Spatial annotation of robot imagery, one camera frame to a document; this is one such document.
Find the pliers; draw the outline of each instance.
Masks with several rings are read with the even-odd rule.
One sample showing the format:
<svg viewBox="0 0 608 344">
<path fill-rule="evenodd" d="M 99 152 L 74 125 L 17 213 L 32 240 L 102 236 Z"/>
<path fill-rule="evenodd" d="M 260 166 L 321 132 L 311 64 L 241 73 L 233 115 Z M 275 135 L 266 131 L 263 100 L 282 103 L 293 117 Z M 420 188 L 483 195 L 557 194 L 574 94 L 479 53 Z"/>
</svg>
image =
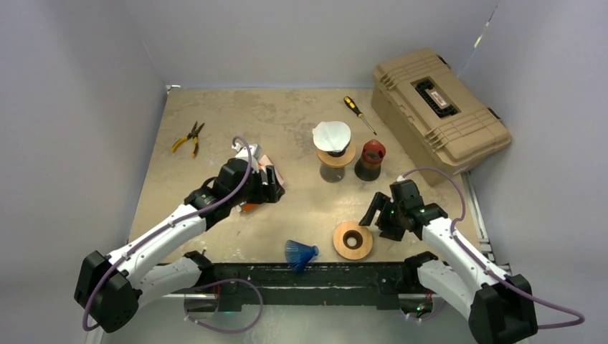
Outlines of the pliers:
<svg viewBox="0 0 608 344">
<path fill-rule="evenodd" d="M 196 126 L 198 124 L 199 124 L 199 121 L 194 122 L 194 127 L 192 127 L 192 130 L 190 130 L 190 133 L 188 133 L 188 135 L 177 140 L 177 142 L 175 142 L 173 144 L 173 147 L 171 147 L 171 152 L 175 153 L 177 148 L 182 143 L 186 142 L 187 140 L 193 139 L 194 140 L 194 152 L 192 152 L 192 158 L 196 157 L 196 154 L 199 153 L 199 133 L 201 132 L 201 129 L 203 128 L 203 125 L 205 125 L 205 123 L 201 124 L 201 126 L 197 129 Z"/>
</svg>

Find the blue shuttlecock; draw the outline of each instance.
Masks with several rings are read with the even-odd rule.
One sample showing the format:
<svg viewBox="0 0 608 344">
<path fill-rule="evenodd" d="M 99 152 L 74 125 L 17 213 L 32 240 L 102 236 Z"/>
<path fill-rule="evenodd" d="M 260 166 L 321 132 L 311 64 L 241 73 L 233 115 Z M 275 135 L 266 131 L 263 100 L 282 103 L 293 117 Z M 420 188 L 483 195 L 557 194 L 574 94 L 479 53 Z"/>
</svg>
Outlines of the blue shuttlecock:
<svg viewBox="0 0 608 344">
<path fill-rule="evenodd" d="M 306 264 L 314 257 L 319 255 L 317 246 L 308 246 L 287 240 L 285 243 L 285 259 L 291 270 L 301 272 Z"/>
</svg>

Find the beige work surface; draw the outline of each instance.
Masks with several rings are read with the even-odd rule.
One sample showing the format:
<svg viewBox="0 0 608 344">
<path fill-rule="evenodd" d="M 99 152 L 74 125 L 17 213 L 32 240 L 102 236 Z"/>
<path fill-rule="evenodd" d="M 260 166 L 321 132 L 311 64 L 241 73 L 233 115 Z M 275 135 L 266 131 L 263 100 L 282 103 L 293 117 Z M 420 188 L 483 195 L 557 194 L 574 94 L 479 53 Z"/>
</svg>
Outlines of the beige work surface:
<svg viewBox="0 0 608 344">
<path fill-rule="evenodd" d="M 363 111 L 378 136 L 365 126 L 344 104 L 350 96 Z M 206 249 L 213 262 L 284 262 L 285 241 L 292 239 L 317 245 L 320 262 L 344 262 L 333 248 L 335 227 L 345 220 L 359 221 L 374 193 L 390 194 L 389 184 L 414 167 L 389 129 L 371 109 L 371 90 L 172 90 L 158 131 L 152 159 L 141 191 L 130 240 L 134 240 L 165 219 L 184 201 L 184 197 L 209 177 L 235 152 L 231 141 L 243 135 L 249 143 L 259 143 L 285 179 L 286 194 L 277 204 L 265 204 L 249 214 L 233 210 L 208 232 L 193 238 L 165 258 L 178 259 L 191 250 Z M 175 152 L 171 146 L 186 135 L 195 121 L 205 122 L 199 134 L 200 151 L 193 159 L 192 140 Z M 340 120 L 352 132 L 358 152 L 346 166 L 338 183 L 325 182 L 313 144 L 312 129 L 321 121 Z M 382 173 L 365 182 L 354 172 L 361 147 L 375 138 L 386 147 Z M 425 202 L 435 202 L 451 218 L 460 215 L 460 201 L 449 182 L 430 188 L 417 174 Z M 462 179 L 457 177 L 462 187 Z M 479 246 L 471 213 L 458 229 Z M 374 247 L 363 259 L 367 262 L 399 261 L 429 250 L 408 233 L 401 242 L 379 238 L 380 231 L 370 226 Z"/>
</svg>

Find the white paper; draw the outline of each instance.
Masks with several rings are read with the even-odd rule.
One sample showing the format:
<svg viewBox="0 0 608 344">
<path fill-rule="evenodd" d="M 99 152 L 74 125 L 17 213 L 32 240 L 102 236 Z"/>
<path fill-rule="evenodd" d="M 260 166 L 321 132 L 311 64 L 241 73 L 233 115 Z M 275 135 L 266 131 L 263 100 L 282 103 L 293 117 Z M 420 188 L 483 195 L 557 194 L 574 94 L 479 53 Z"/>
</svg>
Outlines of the white paper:
<svg viewBox="0 0 608 344">
<path fill-rule="evenodd" d="M 321 122 L 313 129 L 313 142 L 324 152 L 341 152 L 351 142 L 351 129 L 344 122 Z"/>
</svg>

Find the red object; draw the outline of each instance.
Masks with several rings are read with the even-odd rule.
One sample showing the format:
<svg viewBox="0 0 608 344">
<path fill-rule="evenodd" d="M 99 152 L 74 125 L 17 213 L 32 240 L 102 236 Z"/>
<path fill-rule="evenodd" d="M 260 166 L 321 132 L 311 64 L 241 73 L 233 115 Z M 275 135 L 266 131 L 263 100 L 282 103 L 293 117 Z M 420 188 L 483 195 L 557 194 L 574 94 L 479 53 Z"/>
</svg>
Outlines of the red object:
<svg viewBox="0 0 608 344">
<path fill-rule="evenodd" d="M 386 148 L 378 140 L 370 140 L 363 146 L 361 157 L 372 164 L 381 163 L 386 155 Z"/>
</svg>

